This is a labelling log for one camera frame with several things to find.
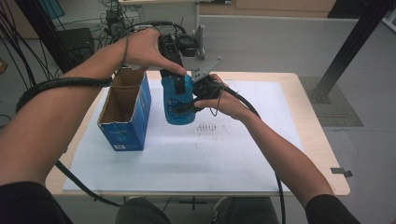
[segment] hand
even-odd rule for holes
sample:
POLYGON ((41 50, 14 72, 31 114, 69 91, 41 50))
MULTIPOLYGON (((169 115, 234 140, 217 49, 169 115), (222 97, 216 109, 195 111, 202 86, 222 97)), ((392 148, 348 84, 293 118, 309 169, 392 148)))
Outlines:
MULTIPOLYGON (((161 33, 157 30, 146 29, 128 35, 128 49, 125 62, 137 64, 144 68, 150 66, 161 67, 179 75, 186 75, 186 69, 177 63, 165 59, 158 50, 158 37, 161 33)), ((115 45, 125 49, 126 38, 119 40, 115 45)))
MULTIPOLYGON (((212 74, 210 76, 228 87, 217 74, 212 74)), ((233 119, 239 120, 246 115, 252 114, 252 112, 245 105, 243 105, 238 99, 226 91, 221 94, 220 99, 201 100, 195 102, 194 105, 196 107, 212 107, 218 109, 221 113, 226 114, 233 119)))

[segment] white paper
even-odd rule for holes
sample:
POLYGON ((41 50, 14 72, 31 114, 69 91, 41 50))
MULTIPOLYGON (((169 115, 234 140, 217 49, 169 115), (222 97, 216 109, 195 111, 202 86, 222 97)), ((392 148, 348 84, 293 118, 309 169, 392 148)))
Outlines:
MULTIPOLYGON (((227 81, 276 132, 303 150, 277 82, 227 81)), ((163 113, 160 80, 149 81, 151 109, 143 151, 114 151, 97 126, 107 90, 73 159, 71 171, 92 190, 173 193, 277 192, 274 171, 241 122, 209 109, 175 126, 163 113)), ((65 190, 79 189, 66 180, 65 190)))

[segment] blue bottle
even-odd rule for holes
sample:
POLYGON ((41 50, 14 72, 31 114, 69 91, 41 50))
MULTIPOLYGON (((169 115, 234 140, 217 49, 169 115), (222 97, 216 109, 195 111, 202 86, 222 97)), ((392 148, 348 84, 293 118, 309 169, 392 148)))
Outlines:
POLYGON ((168 76, 161 80, 163 84, 163 109, 168 123, 184 125, 195 120, 195 113, 190 110, 175 112, 173 107, 186 105, 192 101, 193 84, 189 75, 168 76))

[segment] person's right arm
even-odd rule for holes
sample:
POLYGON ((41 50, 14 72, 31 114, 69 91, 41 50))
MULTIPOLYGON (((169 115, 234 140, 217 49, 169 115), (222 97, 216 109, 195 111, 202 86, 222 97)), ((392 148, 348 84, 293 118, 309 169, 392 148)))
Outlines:
MULTIPOLYGON (((218 100, 198 101, 195 106, 216 108, 218 100)), ((268 127, 231 94, 224 92, 221 95, 218 110, 240 120, 247 127, 264 157, 304 208, 317 195, 333 195, 329 182, 303 152, 268 127)))

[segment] black metal pole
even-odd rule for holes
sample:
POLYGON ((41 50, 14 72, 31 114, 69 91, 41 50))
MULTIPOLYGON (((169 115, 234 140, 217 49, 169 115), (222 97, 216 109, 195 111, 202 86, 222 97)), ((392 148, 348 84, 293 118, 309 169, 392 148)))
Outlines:
POLYGON ((330 102, 328 95, 332 87, 343 75, 375 27, 384 18, 393 1, 372 1, 338 51, 319 84, 312 91, 308 91, 311 103, 328 104, 330 102))
POLYGON ((56 34, 50 16, 42 8, 38 0, 15 0, 23 15, 30 22, 38 37, 43 41, 53 60, 62 72, 66 73, 76 66, 66 47, 56 34))

